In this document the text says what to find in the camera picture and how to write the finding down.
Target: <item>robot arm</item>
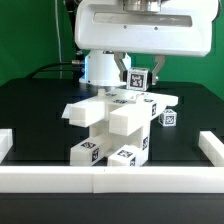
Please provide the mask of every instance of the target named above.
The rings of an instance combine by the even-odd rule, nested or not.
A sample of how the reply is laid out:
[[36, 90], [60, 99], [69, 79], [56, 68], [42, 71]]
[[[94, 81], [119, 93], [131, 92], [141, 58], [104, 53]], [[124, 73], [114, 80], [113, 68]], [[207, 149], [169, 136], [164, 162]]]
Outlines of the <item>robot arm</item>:
[[83, 0], [75, 41], [81, 49], [205, 56], [218, 8], [218, 0]]

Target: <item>white wooden block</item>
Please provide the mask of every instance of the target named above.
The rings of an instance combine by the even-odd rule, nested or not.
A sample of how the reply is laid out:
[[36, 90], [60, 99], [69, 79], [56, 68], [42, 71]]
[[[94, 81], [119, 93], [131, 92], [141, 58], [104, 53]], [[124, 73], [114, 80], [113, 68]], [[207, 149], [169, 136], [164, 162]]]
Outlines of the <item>white wooden block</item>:
[[104, 157], [105, 151], [111, 147], [110, 139], [105, 135], [87, 138], [71, 148], [71, 166], [92, 166]]
[[92, 193], [89, 167], [1, 166], [1, 193]]
[[117, 167], [105, 167], [95, 170], [93, 175], [93, 193], [129, 192], [129, 170]]
[[198, 146], [216, 167], [224, 167], [224, 144], [210, 131], [201, 131]]
[[108, 166], [139, 166], [137, 158], [140, 150], [135, 146], [124, 145], [108, 158]]
[[99, 97], [70, 105], [69, 123], [80, 127], [88, 127], [105, 118], [105, 102]]
[[212, 167], [136, 167], [130, 172], [129, 190], [130, 193], [217, 193], [224, 189], [223, 171]]
[[129, 104], [110, 113], [110, 133], [129, 136], [149, 121], [152, 104]]
[[164, 127], [176, 126], [177, 113], [172, 109], [165, 109], [159, 115], [159, 123]]
[[12, 147], [12, 129], [0, 129], [0, 163]]

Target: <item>white panel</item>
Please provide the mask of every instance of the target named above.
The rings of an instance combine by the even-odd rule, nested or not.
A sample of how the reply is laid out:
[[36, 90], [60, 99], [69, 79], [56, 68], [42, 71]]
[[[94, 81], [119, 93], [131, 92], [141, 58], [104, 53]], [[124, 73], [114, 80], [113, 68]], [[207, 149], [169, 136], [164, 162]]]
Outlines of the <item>white panel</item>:
[[224, 145], [210, 131], [201, 131], [198, 146], [216, 167], [224, 167]]
[[0, 129], [0, 163], [12, 147], [12, 130]]

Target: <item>green wall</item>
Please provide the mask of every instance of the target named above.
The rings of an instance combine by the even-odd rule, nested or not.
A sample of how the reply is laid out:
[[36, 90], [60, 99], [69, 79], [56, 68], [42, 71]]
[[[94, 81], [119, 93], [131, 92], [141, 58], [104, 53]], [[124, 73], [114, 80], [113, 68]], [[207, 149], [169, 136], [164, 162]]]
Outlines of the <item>green wall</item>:
[[[63, 0], [58, 4], [62, 58], [70, 61], [74, 55], [70, 23]], [[214, 22], [211, 53], [205, 58], [167, 56], [160, 80], [201, 83], [224, 99], [223, 13]], [[1, 1], [0, 15], [0, 85], [59, 61], [54, 0]], [[131, 56], [135, 66], [152, 64], [149, 55]]]

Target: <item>white block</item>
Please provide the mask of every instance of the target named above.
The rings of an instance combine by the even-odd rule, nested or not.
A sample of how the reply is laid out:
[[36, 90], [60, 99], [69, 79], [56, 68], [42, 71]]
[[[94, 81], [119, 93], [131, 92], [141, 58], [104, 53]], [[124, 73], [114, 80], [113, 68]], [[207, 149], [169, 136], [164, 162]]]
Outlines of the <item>white block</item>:
[[1, 193], [92, 193], [89, 167], [1, 166]]
[[0, 163], [12, 147], [12, 130], [0, 129]]
[[95, 170], [93, 193], [128, 193], [129, 172], [127, 169], [117, 167], [105, 167], [104, 169]]
[[71, 148], [71, 166], [92, 166], [104, 157], [105, 151], [109, 150], [110, 140], [100, 135], [95, 138], [88, 138]]
[[150, 120], [152, 104], [129, 104], [110, 113], [110, 133], [129, 136]]
[[177, 113], [172, 109], [165, 109], [162, 114], [159, 115], [159, 123], [164, 127], [176, 126]]
[[135, 146], [124, 145], [108, 158], [108, 166], [139, 166], [137, 154], [140, 150]]
[[224, 167], [224, 144], [210, 131], [201, 131], [198, 146], [216, 167]]
[[98, 97], [83, 100], [70, 105], [69, 123], [80, 127], [88, 127], [105, 118], [105, 102]]

